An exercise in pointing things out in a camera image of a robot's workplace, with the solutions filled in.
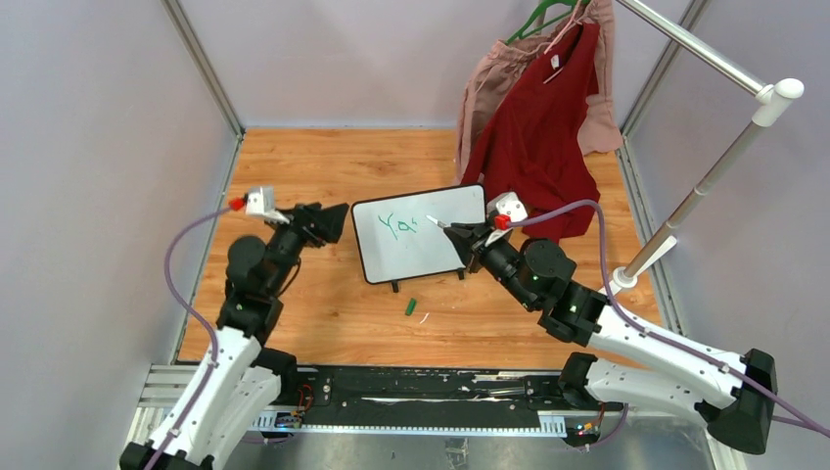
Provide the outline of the green marker pen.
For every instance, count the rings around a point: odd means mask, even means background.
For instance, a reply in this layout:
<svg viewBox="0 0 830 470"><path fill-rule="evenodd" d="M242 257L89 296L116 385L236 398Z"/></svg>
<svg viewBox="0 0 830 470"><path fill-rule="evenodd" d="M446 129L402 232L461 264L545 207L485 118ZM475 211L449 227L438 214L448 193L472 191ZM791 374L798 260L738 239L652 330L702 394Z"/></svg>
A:
<svg viewBox="0 0 830 470"><path fill-rule="evenodd" d="M426 219L427 219L429 222L433 223L435 226L437 226L437 227L438 227L438 228L440 228L440 229L444 229L444 228L447 228L447 227L448 227L448 224L447 224L447 223L445 223L445 222L443 222L443 221L441 221L441 220L439 220L439 219L437 219L437 218L435 218L435 217L433 217L433 216L431 216L431 215L427 215L427 216L426 216Z"/></svg>

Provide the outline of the white whiteboard black frame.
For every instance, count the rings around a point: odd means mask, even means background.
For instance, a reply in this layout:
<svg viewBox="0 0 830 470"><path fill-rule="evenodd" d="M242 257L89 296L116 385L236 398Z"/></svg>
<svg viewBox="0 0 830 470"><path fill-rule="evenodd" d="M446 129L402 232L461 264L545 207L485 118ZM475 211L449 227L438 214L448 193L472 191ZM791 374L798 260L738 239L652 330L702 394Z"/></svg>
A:
<svg viewBox="0 0 830 470"><path fill-rule="evenodd" d="M351 220L365 282L397 285L407 279L463 269L442 229L426 216L445 223L479 223L484 221L484 208L484 187L480 184L355 203Z"/></svg>

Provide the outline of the green marker cap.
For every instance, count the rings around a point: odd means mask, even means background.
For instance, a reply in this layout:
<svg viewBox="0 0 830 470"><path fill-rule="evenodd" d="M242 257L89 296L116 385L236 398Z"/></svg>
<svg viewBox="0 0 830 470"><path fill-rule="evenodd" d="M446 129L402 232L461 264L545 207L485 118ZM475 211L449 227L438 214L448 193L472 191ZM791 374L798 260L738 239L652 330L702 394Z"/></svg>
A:
<svg viewBox="0 0 830 470"><path fill-rule="evenodd" d="M414 299L414 298L411 298L409 300L408 304L407 304L407 307L406 307L406 310L405 310L405 315L406 316L411 316L413 314L416 306L417 306L417 300Z"/></svg>

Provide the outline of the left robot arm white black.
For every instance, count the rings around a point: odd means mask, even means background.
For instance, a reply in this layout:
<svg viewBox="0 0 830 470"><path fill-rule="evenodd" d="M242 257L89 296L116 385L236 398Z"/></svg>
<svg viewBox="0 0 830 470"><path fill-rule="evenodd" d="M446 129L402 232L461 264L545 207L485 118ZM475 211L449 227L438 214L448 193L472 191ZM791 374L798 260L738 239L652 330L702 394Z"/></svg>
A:
<svg viewBox="0 0 830 470"><path fill-rule="evenodd" d="M202 223L229 212L262 217L273 235L268 241L249 235L228 251L225 300L215 323L187 301L181 304L206 329L209 345L184 392L142 444L128 444L122 469L222 469L254 420L270 403L292 402L300 391L296 360L266 348L306 247L340 241L347 203L323 207L297 204L280 212L261 211L248 194L187 225L180 241Z"/></svg>

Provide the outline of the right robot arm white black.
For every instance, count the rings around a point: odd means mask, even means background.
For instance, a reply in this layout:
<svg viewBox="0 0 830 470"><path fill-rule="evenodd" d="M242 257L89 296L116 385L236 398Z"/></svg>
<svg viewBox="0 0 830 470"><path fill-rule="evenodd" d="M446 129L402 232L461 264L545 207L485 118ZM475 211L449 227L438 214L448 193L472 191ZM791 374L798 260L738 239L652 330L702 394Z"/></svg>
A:
<svg viewBox="0 0 830 470"><path fill-rule="evenodd" d="M485 269L538 323L563 343L604 350L639 364L639 371L574 352L559 379L571 408L591 401L627 402L704 426L722 444L748 454L767 449L777 394L775 363L763 351L722 351L677 335L573 280L576 263L554 242L528 239L521 248L491 240L484 223L442 229L461 262Z"/></svg>

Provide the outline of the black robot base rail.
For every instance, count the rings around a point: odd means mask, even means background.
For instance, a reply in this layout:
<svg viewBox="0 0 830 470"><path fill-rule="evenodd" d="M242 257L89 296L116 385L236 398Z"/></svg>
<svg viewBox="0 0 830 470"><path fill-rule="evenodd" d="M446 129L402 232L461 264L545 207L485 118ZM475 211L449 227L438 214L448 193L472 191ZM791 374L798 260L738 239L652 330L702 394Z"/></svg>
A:
<svg viewBox="0 0 830 470"><path fill-rule="evenodd" d="M307 365L253 428L292 434L565 438L622 405L568 398L557 370Z"/></svg>

